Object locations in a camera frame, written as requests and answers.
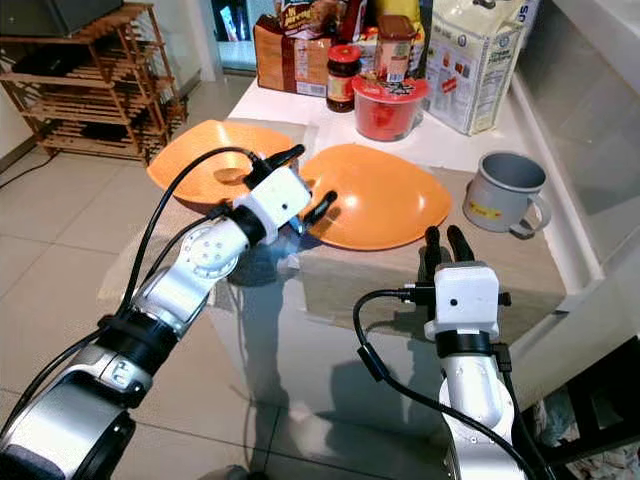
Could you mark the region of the grey mug with yellow label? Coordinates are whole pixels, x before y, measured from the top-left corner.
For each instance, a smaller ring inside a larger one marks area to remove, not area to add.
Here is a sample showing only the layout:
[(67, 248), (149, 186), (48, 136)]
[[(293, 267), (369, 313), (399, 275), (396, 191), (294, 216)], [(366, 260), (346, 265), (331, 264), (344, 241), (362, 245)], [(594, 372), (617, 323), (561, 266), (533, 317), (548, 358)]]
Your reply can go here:
[(553, 211), (541, 189), (547, 172), (531, 157), (498, 151), (481, 157), (467, 184), (462, 214), (475, 227), (530, 238), (548, 227)]

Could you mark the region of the orange plate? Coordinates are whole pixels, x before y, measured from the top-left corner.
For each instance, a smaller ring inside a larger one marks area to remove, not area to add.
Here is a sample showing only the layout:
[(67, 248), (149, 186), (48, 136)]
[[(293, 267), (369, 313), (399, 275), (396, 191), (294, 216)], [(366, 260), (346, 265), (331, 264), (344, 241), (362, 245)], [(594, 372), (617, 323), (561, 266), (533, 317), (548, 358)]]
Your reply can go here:
[(448, 189), (420, 166), (357, 143), (324, 148), (301, 168), (317, 198), (338, 198), (311, 236), (344, 250), (393, 250), (424, 236), (451, 211)]
[[(179, 134), (155, 156), (147, 173), (157, 187), (165, 189), (186, 166), (214, 148), (238, 146), (261, 157), (278, 154), (294, 146), (291, 137), (274, 129), (243, 122), (207, 120)], [(198, 165), (175, 189), (174, 196), (193, 204), (219, 204), (246, 195), (250, 188), (223, 186), (214, 172), (223, 168), (251, 168), (241, 154), (220, 154)]]

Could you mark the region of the brown cardboard food box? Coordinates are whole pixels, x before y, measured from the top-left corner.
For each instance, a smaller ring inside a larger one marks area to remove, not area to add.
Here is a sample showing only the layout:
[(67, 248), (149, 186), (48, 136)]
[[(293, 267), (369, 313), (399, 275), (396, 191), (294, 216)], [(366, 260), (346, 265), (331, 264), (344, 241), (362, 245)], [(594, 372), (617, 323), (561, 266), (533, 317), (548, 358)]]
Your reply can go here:
[(274, 15), (261, 15), (253, 26), (257, 82), (261, 88), (325, 97), (328, 54), (333, 35), (301, 38), (285, 35)]

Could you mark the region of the dark jar with red lid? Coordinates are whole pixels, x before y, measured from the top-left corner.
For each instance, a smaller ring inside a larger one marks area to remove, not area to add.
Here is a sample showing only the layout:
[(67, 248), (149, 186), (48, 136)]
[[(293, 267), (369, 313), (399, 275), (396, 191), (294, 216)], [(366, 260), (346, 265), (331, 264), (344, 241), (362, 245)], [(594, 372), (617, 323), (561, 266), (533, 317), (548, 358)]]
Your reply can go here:
[(353, 78), (361, 72), (362, 50), (356, 45), (335, 45), (328, 50), (326, 108), (333, 113), (355, 110)]

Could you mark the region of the red bowl with clear lid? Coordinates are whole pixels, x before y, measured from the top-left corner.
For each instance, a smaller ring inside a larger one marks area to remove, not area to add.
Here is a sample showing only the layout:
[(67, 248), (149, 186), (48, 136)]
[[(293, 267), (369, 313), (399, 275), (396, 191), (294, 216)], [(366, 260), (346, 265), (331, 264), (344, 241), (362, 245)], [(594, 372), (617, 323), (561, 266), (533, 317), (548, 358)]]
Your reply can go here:
[(356, 76), (351, 84), (356, 131), (380, 142), (403, 140), (412, 131), (420, 102), (430, 90), (429, 83), (421, 78), (381, 82), (375, 77)]

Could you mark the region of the printed snack bag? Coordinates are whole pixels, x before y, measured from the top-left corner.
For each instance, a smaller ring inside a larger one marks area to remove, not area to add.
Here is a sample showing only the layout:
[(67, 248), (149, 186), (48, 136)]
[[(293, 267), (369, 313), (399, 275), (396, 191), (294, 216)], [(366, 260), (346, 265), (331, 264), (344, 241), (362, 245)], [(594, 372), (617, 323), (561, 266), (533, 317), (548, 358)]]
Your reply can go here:
[(285, 35), (296, 38), (335, 37), (340, 31), (346, 0), (275, 0), (276, 19)]

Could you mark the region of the brown instant food cup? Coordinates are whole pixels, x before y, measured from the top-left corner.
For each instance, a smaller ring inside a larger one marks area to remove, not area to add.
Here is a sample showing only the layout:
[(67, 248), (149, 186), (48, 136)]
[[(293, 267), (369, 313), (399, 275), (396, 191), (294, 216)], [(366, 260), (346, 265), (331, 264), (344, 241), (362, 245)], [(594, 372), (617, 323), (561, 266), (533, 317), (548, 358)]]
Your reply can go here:
[(406, 15), (379, 15), (374, 73), (380, 82), (402, 83), (407, 77), (416, 33)]

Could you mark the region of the white printed rice bag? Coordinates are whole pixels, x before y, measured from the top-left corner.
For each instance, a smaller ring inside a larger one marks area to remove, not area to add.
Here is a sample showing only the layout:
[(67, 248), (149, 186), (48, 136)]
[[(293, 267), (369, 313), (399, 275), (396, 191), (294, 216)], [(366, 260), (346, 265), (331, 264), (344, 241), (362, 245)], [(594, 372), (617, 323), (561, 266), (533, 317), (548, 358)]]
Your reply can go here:
[(524, 37), (526, 0), (433, 0), (425, 110), (466, 136), (497, 123)]

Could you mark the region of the wooden slatted rack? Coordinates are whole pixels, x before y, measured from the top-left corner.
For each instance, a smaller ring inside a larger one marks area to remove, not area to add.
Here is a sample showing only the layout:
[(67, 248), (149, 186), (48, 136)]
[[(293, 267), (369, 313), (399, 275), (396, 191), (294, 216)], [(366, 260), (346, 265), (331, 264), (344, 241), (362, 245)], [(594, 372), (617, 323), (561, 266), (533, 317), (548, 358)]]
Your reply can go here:
[(150, 3), (61, 37), (0, 36), (0, 86), (49, 154), (147, 163), (187, 118)]

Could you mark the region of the black appliance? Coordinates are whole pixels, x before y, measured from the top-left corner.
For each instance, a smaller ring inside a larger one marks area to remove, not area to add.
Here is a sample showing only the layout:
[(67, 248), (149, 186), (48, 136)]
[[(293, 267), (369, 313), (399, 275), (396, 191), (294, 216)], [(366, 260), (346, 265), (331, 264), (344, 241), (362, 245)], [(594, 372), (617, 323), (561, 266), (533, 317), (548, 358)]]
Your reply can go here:
[(127, 0), (1, 0), (0, 35), (65, 37), (122, 8)]

